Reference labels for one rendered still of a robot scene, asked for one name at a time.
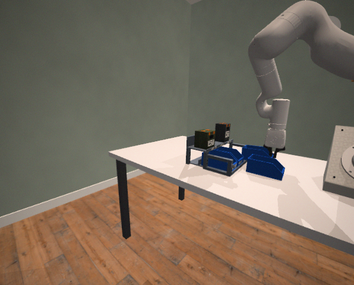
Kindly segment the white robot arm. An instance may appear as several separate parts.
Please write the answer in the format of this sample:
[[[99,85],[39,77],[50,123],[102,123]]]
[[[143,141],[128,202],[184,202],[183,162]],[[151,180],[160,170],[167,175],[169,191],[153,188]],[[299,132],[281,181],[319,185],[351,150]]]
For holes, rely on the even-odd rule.
[[[290,100],[274,99],[282,85],[274,58],[296,40],[304,40],[312,61],[326,71],[354,80],[354,36],[339,29],[322,5],[299,1],[281,13],[251,41],[248,56],[262,93],[255,103],[260,117],[270,119],[271,129],[286,129]],[[354,179],[354,145],[341,157],[344,171]]]

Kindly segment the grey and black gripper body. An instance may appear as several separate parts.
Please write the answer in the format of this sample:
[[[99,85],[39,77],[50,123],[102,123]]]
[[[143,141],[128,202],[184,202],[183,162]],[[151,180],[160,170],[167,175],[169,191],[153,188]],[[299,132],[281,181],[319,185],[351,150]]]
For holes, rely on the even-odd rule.
[[[268,129],[264,145],[273,148],[284,148],[286,141],[286,131],[279,129]]]

